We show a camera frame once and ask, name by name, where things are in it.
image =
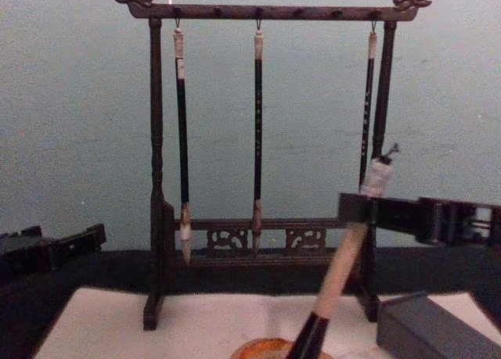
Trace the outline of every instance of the stand foot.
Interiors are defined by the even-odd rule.
[[[359,285],[357,300],[362,305],[363,310],[370,322],[377,321],[377,311],[379,310],[380,300],[377,296],[371,296],[363,285]]]
[[[164,303],[163,296],[149,295],[142,313],[142,325],[144,330],[156,330],[158,315]]]

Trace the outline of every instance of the black box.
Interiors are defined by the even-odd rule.
[[[426,293],[380,304],[377,344],[400,359],[501,358],[501,346],[428,299]]]

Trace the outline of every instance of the hook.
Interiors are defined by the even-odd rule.
[[[181,9],[179,7],[174,7],[174,15],[175,15],[175,26],[176,28],[179,28],[179,23],[181,23]]]
[[[261,30],[261,16],[263,13],[263,9],[261,7],[258,7],[256,9],[256,25],[258,26],[258,31]]]
[[[334,18],[339,17],[343,14],[343,12],[340,9],[335,9],[333,12],[330,13],[330,15]]]
[[[388,157],[392,153],[400,153],[400,148],[398,147],[398,143],[397,142],[395,144],[393,144],[393,146],[391,147],[391,149],[386,154],[384,154],[383,157]]]

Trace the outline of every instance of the wooden post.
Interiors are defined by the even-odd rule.
[[[376,113],[373,128],[373,152],[371,159],[382,154],[384,132],[386,129],[386,116],[388,97],[390,94],[391,61],[393,59],[393,44],[395,39],[395,21],[384,22],[383,53],[381,55],[381,68],[379,86],[377,89]],[[362,247],[362,262],[360,269],[361,292],[359,301],[364,306],[369,321],[376,321],[379,298],[376,287],[376,226],[371,224],[366,240]]]
[[[175,217],[174,207],[164,201],[164,243],[157,254],[164,262],[164,294],[171,292],[175,286]]]
[[[488,245],[497,249],[501,248],[501,208],[493,207],[491,210]]]
[[[152,277],[148,300],[143,311],[145,330],[157,327],[157,317],[164,297],[165,280],[165,237],[164,237],[164,193],[162,191],[162,60],[160,53],[160,28],[162,21],[151,18],[150,25],[150,125],[152,147],[152,182],[150,200],[150,240]]]

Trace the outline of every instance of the white brush tip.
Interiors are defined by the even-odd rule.
[[[191,257],[191,240],[182,240],[182,258],[185,261],[185,264],[189,266],[189,260]]]
[[[190,240],[192,237],[192,231],[190,224],[181,224],[181,240]]]

